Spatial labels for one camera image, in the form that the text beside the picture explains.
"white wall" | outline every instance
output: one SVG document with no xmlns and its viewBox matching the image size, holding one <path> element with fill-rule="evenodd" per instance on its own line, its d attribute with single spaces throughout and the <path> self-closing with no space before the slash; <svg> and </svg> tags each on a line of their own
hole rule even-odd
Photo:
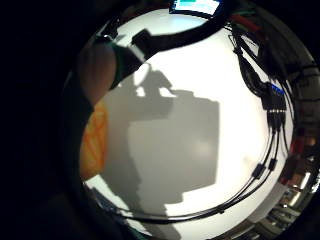
<svg viewBox="0 0 320 240">
<path fill-rule="evenodd" d="M 157 10 L 119 28 L 119 44 L 143 28 L 173 33 L 205 20 Z M 117 206 L 168 216 L 222 203 L 248 180 L 261 160 L 267 124 L 260 99 L 245 86 L 228 31 L 155 55 L 105 98 L 109 154 L 104 172 L 88 181 Z M 261 78 L 267 77 L 259 69 Z M 292 125 L 287 126 L 288 140 Z M 279 164 L 251 197 L 222 215 L 156 226 L 130 221 L 165 239 L 206 239 L 246 219 L 272 190 Z"/>
</svg>

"orange object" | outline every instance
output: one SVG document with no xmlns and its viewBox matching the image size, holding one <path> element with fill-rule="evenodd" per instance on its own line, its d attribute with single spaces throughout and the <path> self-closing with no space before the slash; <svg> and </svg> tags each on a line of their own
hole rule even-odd
<svg viewBox="0 0 320 240">
<path fill-rule="evenodd" d="M 107 151 L 108 115 L 103 102 L 98 102 L 84 130 L 80 148 L 80 176 L 82 180 L 102 171 Z"/>
</svg>

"screen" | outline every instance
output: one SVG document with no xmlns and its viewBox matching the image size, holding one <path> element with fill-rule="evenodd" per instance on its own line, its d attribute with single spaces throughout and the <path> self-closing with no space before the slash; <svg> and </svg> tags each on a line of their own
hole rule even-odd
<svg viewBox="0 0 320 240">
<path fill-rule="evenodd" d="M 215 0 L 175 0 L 173 10 L 193 11 L 213 15 L 220 1 Z"/>
</svg>

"dark background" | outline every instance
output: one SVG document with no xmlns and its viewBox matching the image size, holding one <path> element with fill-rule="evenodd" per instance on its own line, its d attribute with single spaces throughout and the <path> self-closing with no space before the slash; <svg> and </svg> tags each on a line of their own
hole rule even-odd
<svg viewBox="0 0 320 240">
<path fill-rule="evenodd" d="M 316 1 L 254 2 L 284 21 L 319 63 Z M 67 71 L 105 19 L 129 4 L 128 0 L 1 3 L 3 239 L 130 239 L 111 220 L 101 232 L 73 207 L 60 176 L 58 147 L 59 100 Z M 316 239 L 318 203 L 319 194 L 280 238 Z"/>
</svg>

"hand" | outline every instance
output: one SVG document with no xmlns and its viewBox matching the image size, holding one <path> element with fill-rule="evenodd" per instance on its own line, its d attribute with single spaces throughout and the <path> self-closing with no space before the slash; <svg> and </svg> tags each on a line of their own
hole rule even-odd
<svg viewBox="0 0 320 240">
<path fill-rule="evenodd" d="M 84 95 L 92 106 L 110 89 L 116 74 L 116 57 L 107 44 L 90 44 L 80 53 L 76 71 Z"/>
</svg>

